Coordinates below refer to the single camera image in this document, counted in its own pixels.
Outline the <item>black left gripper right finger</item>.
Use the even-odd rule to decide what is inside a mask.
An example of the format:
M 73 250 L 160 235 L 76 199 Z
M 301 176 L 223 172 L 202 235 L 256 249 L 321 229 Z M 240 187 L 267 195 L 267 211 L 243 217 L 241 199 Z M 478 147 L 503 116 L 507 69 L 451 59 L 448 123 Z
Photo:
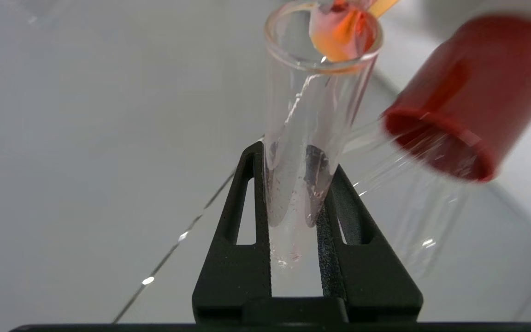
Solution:
M 341 167 L 316 232 L 323 296 L 343 301 L 348 322 L 417 321 L 422 293 Z

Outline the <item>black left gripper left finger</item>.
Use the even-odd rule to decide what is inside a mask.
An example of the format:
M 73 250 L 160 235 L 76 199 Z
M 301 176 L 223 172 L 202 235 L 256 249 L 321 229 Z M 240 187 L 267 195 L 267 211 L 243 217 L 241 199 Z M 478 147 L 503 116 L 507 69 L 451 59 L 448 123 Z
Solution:
M 264 145 L 253 143 L 243 152 L 227 200 L 192 294 L 198 324 L 238 323 L 248 301 L 271 297 L 271 257 L 267 204 L 264 198 Z M 254 181 L 255 237 L 238 244 L 249 180 Z

